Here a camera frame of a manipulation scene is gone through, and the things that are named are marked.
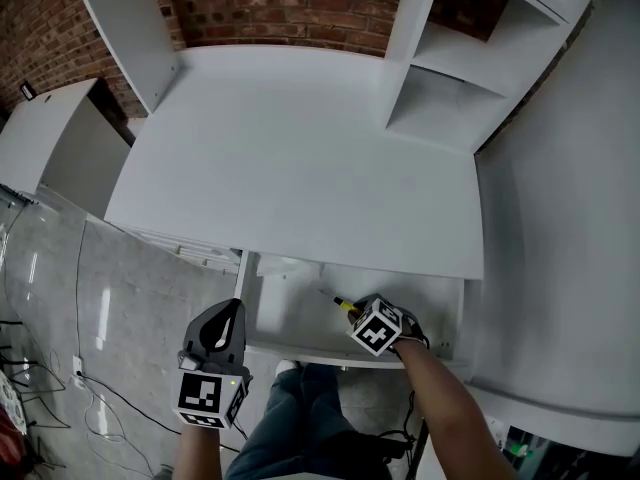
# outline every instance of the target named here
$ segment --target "open drawer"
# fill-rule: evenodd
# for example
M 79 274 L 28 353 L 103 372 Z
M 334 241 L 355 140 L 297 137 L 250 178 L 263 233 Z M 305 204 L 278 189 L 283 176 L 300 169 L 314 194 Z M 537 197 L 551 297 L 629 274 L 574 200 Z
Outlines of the open drawer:
M 264 267 L 274 259 L 276 263 L 282 260 L 284 268 L 269 271 Z M 375 357 L 349 337 L 345 310 L 323 293 L 355 301 L 378 292 L 413 312 L 432 351 L 458 376 L 466 377 L 466 362 L 455 359 L 464 280 L 296 263 L 297 268 L 292 269 L 286 258 L 243 251 L 235 296 L 247 308 L 247 350 L 339 366 L 402 368 L 391 352 Z

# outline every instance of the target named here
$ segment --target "white furniture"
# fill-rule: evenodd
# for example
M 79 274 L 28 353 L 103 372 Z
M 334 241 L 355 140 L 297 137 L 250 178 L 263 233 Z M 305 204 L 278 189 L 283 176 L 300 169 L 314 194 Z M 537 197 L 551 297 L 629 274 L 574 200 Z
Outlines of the white furniture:
M 130 147 L 87 97 L 86 80 L 20 103 L 0 133 L 0 183 L 104 218 Z
M 215 268 L 212 252 L 242 250 L 239 265 L 221 261 L 238 272 L 251 348 L 400 368 L 351 342 L 318 288 L 351 299 L 380 291 L 417 313 L 468 381 L 486 325 L 475 304 L 484 257 L 473 153 L 589 1 L 510 0 L 483 43 L 428 23 L 433 0 L 401 0 L 377 59 L 277 46 L 175 53 L 152 0 L 85 0 L 151 112 L 105 218 Z M 114 7 L 126 27 L 113 26 Z M 257 274 L 265 255 L 279 275 Z M 289 258 L 304 263 L 289 271 Z M 496 397 L 478 401 L 511 404 Z

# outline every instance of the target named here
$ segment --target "cable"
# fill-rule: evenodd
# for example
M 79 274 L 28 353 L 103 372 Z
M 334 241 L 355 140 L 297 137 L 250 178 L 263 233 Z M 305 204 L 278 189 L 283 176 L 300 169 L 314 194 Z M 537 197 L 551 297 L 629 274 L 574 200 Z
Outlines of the cable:
M 15 380 L 15 378 L 18 375 L 22 375 L 23 373 L 28 372 L 29 370 L 31 370 L 32 368 L 35 368 L 36 366 L 39 366 L 40 368 L 43 368 L 44 370 L 48 371 L 51 375 L 53 375 L 53 378 L 56 379 L 58 381 L 58 383 L 60 384 L 60 389 L 42 389 L 42 390 L 38 390 L 38 391 L 20 391 L 19 393 L 21 395 L 31 395 L 31 394 L 35 394 L 35 393 L 57 393 L 58 391 L 64 391 L 67 389 L 67 387 L 64 385 L 64 383 L 56 376 L 55 373 L 53 373 L 52 370 L 50 370 L 49 368 L 47 368 L 45 365 L 40 364 L 40 363 L 36 363 L 36 364 L 32 364 L 30 365 L 28 368 L 24 368 L 22 370 L 20 370 L 17 373 L 14 373 L 12 375 L 9 375 L 8 378 L 9 380 L 11 380 L 12 382 L 17 382 Z
M 82 234 L 80 235 L 80 247 L 78 248 L 78 260 L 76 261 L 76 338 L 78 340 L 78 357 L 80 356 L 80 305 L 78 304 L 78 284 L 80 283 L 80 258 L 82 257 L 82 245 L 84 244 L 84 233 L 87 230 L 87 219 L 82 224 Z
M 247 437 L 246 432 L 244 431 L 244 429 L 243 429 L 243 428 L 242 428 L 242 426 L 240 425 L 240 422 L 238 422 L 238 421 L 237 421 L 237 419 L 236 419 L 236 421 L 234 421 L 234 422 L 233 422 L 233 426 L 234 426 L 234 427 L 236 427 L 236 428 L 238 429 L 238 432 L 240 432 L 240 434 L 242 435 L 242 437 L 244 437 L 244 440 L 245 440 L 245 441 L 248 441 L 248 440 L 249 440 L 249 438 Z
M 118 415 L 116 414 L 116 411 L 113 409 L 113 407 L 111 407 L 111 405 L 100 395 L 98 395 L 95 391 L 93 391 L 93 389 L 91 389 L 91 387 L 84 382 L 82 379 L 80 379 L 80 382 L 82 382 L 82 385 L 87 389 L 87 391 L 89 391 L 89 393 L 91 393 L 91 403 L 87 406 L 87 408 L 84 411 L 84 424 L 87 427 L 87 430 L 95 435 L 100 437 L 101 439 L 104 439 L 105 441 L 109 441 L 112 443 L 127 443 L 131 448 L 133 448 L 133 450 L 135 450 L 138 455 L 140 455 L 140 457 L 142 457 L 142 459 L 145 461 L 145 463 L 147 464 L 147 469 L 149 470 L 149 473 L 151 473 L 151 476 L 147 475 L 146 473 L 143 473 L 142 471 L 138 471 L 136 469 L 131 469 L 131 468 L 127 468 L 121 464 L 118 464 L 116 462 L 112 462 L 110 460 L 105 459 L 102 455 L 100 455 L 98 452 L 96 452 L 93 447 L 91 446 L 90 442 L 89 442 L 89 436 L 88 436 L 88 432 L 85 432 L 85 441 L 87 442 L 87 446 L 89 447 L 89 449 L 95 454 L 97 455 L 99 458 L 101 458 L 104 462 L 108 463 L 108 464 L 112 464 L 114 466 L 117 466 L 125 471 L 131 471 L 134 473 L 138 473 L 140 475 L 146 476 L 147 478 L 153 478 L 153 471 L 151 469 L 151 465 L 149 464 L 149 460 L 147 459 L 147 457 L 138 449 L 136 448 L 136 446 L 134 446 L 134 444 L 127 438 L 125 432 L 124 432 L 124 427 L 122 426 L 122 422 L 120 421 L 120 418 L 118 417 Z M 94 429 L 91 428 L 91 426 L 89 425 L 89 422 L 87 421 L 87 414 L 89 412 L 89 409 L 91 409 L 91 407 L 93 407 L 93 402 L 95 402 L 96 398 L 98 398 L 110 411 L 111 414 L 113 414 L 113 417 L 116 419 L 116 421 L 118 422 L 118 425 L 120 426 L 120 432 L 121 434 L 102 434 L 101 432 L 96 432 Z M 117 438 L 121 438 L 122 441 L 115 441 L 112 438 L 117 437 Z
M 40 425 L 38 423 L 36 423 L 35 425 L 40 427 L 40 428 L 64 428 L 64 429 L 68 429 L 71 428 L 71 425 L 67 425 L 64 421 L 62 421 L 61 419 L 59 419 L 55 414 L 53 414 L 53 412 L 51 411 L 51 409 L 49 409 L 49 407 L 47 406 L 47 404 L 44 403 L 44 400 L 39 397 L 39 396 L 34 396 L 33 398 L 29 398 L 29 400 L 23 400 L 22 401 L 22 405 L 24 407 L 24 404 L 31 402 L 32 400 L 40 400 L 40 403 L 43 405 L 43 407 L 45 408 L 45 410 L 51 415 L 51 417 L 56 420 L 58 423 L 60 423 L 60 425 L 62 425 L 61 427 L 58 426 L 53 426 L 53 425 Z
M 146 414 L 144 411 L 138 409 L 135 405 L 133 405 L 131 402 L 129 402 L 129 400 L 127 400 L 125 397 L 123 397 L 120 393 L 118 393 L 117 391 L 115 391 L 114 389 L 110 388 L 109 386 L 107 386 L 104 382 L 99 381 L 97 379 L 94 379 L 92 377 L 89 377 L 87 375 L 80 375 L 80 377 L 82 377 L 83 379 L 87 379 L 90 380 L 92 382 L 95 382 L 96 384 L 100 384 L 103 388 L 108 389 L 111 393 L 113 393 L 114 395 L 116 395 L 118 398 L 120 398 L 120 400 L 122 400 L 125 404 L 127 404 L 129 407 L 131 407 L 134 411 L 137 411 L 138 413 L 140 413 L 142 416 L 144 416 L 145 418 L 147 418 L 149 421 L 153 421 L 156 425 L 161 426 L 162 428 L 164 428 L 165 430 L 168 430 L 169 432 L 172 432 L 176 435 L 181 435 L 181 432 L 178 432 L 177 430 L 173 430 L 165 425 L 163 425 L 162 423 L 160 423 L 158 420 L 153 419 L 151 416 L 149 416 L 148 414 Z M 231 452 L 236 452 L 236 453 L 240 453 L 240 450 L 236 450 L 235 448 L 231 448 L 230 446 L 226 446 L 224 444 L 220 445 L 221 448 L 224 448 L 226 450 L 229 450 Z
M 118 464 L 117 462 L 112 462 L 110 460 L 105 459 L 102 455 L 100 455 L 97 451 L 95 451 L 93 449 L 93 447 L 89 444 L 89 438 L 88 438 L 87 433 L 85 433 L 84 438 L 85 438 L 85 441 L 87 442 L 87 447 L 89 448 L 89 450 L 91 450 L 95 456 L 97 456 L 98 458 L 102 459 L 102 461 L 106 462 L 107 464 L 111 464 L 112 466 L 116 466 L 116 467 L 118 467 L 118 468 L 120 468 L 120 469 L 122 469 L 124 471 L 130 471 L 132 473 L 138 473 L 139 475 L 142 475 L 142 476 L 147 477 L 147 478 L 153 478 L 153 477 L 147 475 L 146 473 L 143 473 L 142 471 L 138 471 L 137 469 L 131 469 L 131 468 L 128 468 L 126 466 L 123 466 L 122 464 Z
M 386 437 L 386 436 L 392 436 L 392 435 L 401 435 L 402 437 L 404 437 L 405 441 L 410 446 L 410 449 L 407 449 L 406 451 L 407 462 L 409 463 L 409 469 L 411 469 L 411 463 L 413 462 L 413 443 L 416 442 L 416 438 L 414 435 L 409 433 L 407 425 L 409 424 L 409 418 L 413 413 L 415 396 L 416 396 L 415 391 L 412 391 L 409 394 L 409 410 L 407 411 L 407 415 L 404 418 L 404 422 L 402 424 L 402 430 L 387 430 L 382 434 L 378 434 L 378 437 Z

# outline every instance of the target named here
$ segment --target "jeans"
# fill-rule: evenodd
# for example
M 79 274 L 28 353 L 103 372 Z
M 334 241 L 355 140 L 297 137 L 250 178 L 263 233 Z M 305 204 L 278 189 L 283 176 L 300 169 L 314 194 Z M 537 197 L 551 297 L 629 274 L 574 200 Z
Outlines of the jeans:
M 350 468 L 327 453 L 326 446 L 323 449 L 327 440 L 343 432 L 355 431 L 342 415 L 333 367 L 309 364 L 282 372 L 271 387 L 262 421 L 229 466 L 225 479 L 302 472 L 351 478 Z M 389 477 L 382 464 L 376 472 L 376 478 Z

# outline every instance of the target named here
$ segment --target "concrete floor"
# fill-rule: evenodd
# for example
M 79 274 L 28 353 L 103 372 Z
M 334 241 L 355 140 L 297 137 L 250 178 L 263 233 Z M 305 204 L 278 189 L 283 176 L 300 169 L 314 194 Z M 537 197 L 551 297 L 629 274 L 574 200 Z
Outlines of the concrete floor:
M 4 223 L 5 230 L 18 211 L 0 208 L 0 225 Z M 33 428 L 31 434 L 42 438 L 47 458 L 66 464 L 67 469 L 41 467 L 40 474 L 69 480 L 140 479 L 157 473 L 161 464 L 171 465 L 178 436 L 146 420 L 99 384 L 90 383 L 111 405 L 119 423 L 102 401 L 92 400 L 86 389 L 74 385 L 72 356 L 79 348 L 85 375 L 106 383 L 153 418 L 179 430 L 180 422 L 169 404 L 169 377 L 177 367 L 176 353 L 188 322 L 210 305 L 233 296 L 235 276 L 187 263 L 107 224 L 86 221 L 85 226 L 85 214 L 77 210 L 56 213 L 41 206 L 28 206 L 19 215 L 2 268 L 7 275 L 6 293 L 0 283 L 0 319 L 26 324 L 1 326 L 0 345 L 12 346 L 5 355 L 44 362 L 66 387 L 41 397 L 72 428 Z M 268 354 L 246 355 L 245 364 L 255 379 L 238 421 L 247 433 L 261 418 L 279 360 Z M 33 391 L 59 387 L 54 376 L 41 368 L 21 373 L 17 379 Z M 344 415 L 357 430 L 377 434 L 401 428 L 410 392 L 404 371 L 351 369 L 340 373 L 339 383 Z M 25 407 L 29 421 L 57 424 L 40 401 Z M 112 437 L 92 434 L 85 417 L 94 432 Z M 418 425 L 414 413 L 410 429 L 416 436 Z M 140 453 L 122 442 L 123 430 Z M 233 429 L 222 431 L 221 442 L 240 448 L 244 440 Z M 221 452 L 223 469 L 235 455 Z M 393 461 L 394 478 L 404 478 L 406 468 L 405 460 Z

